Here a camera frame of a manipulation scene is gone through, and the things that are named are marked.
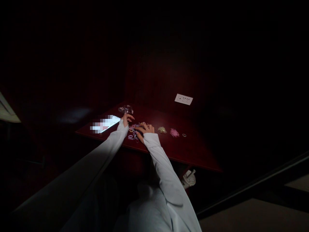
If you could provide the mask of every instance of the white outlet plate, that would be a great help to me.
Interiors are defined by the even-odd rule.
[[[192,97],[187,97],[187,96],[181,95],[179,93],[176,95],[176,98],[175,98],[176,102],[186,104],[186,105],[191,105],[192,100],[193,100]]]

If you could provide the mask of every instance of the person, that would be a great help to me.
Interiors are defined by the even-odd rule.
[[[24,202],[13,212],[15,217],[23,219],[32,231],[49,231],[60,225],[61,231],[201,231],[155,128],[145,124],[135,129],[150,152],[158,182],[140,183],[140,198],[128,206],[126,214],[119,216],[115,224],[112,222],[116,215],[116,207],[111,203],[116,198],[115,183],[103,171],[126,137],[128,122],[134,119],[124,114],[117,130],[106,141]],[[44,213],[33,214],[36,208]]]

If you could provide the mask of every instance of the table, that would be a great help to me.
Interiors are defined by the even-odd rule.
[[[116,105],[112,109],[102,114],[101,118],[105,118],[104,115],[115,115],[121,118],[123,114],[118,111],[118,107],[122,107],[125,104],[128,103],[124,101]],[[178,117],[177,115],[169,115],[139,105],[130,105],[133,108],[133,116],[135,120],[133,120],[132,123],[129,123],[129,125],[146,122],[154,126],[156,129],[155,132],[159,135],[161,146],[163,147],[166,155],[170,160],[187,164],[188,168],[201,167],[211,171],[222,172],[222,169],[218,165],[213,154],[207,149],[205,141],[201,136],[201,133],[203,133],[202,127],[199,128],[196,125],[193,125],[192,122]],[[75,133],[78,135],[86,136],[88,138],[105,141],[109,134],[117,129],[117,125],[118,124],[115,124],[101,134],[93,134],[90,130],[92,122],[89,122]],[[160,134],[157,131],[157,129],[161,126],[165,127],[167,130],[166,134]],[[172,137],[171,134],[169,134],[171,128],[176,129],[180,136],[176,138]],[[130,140],[128,137],[124,139],[122,147],[143,153],[149,152],[144,144]]]

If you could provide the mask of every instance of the small clear container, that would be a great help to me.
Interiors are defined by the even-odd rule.
[[[123,107],[119,107],[118,110],[123,114],[124,113],[133,114],[133,109],[132,106],[130,105],[124,105]]]

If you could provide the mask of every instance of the pile of rubber bands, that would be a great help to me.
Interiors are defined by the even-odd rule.
[[[129,127],[129,131],[130,132],[133,132],[133,135],[129,135],[128,136],[128,139],[130,139],[130,140],[135,140],[137,143],[138,143],[138,137],[137,137],[137,133],[136,133],[136,130],[134,129],[135,127],[140,127],[142,124],[146,124],[145,122],[142,122],[142,123],[138,123],[138,124],[133,124],[132,126],[130,126]],[[162,133],[164,133],[164,134],[166,134],[167,133],[167,131],[166,131],[166,129],[164,128],[164,127],[159,127],[158,128],[158,131],[162,134]],[[178,133],[178,131],[176,131],[175,129],[171,129],[171,131],[170,131],[170,134],[174,137],[174,138],[176,138],[176,137],[179,137],[179,133]]]
[[[132,126],[129,127],[129,131],[133,132],[133,135],[129,135],[128,139],[130,140],[135,140],[138,143],[138,137],[137,137],[137,133],[135,131],[135,127],[140,127],[142,124],[146,124],[145,122],[142,123],[138,123],[138,124],[133,124]]]

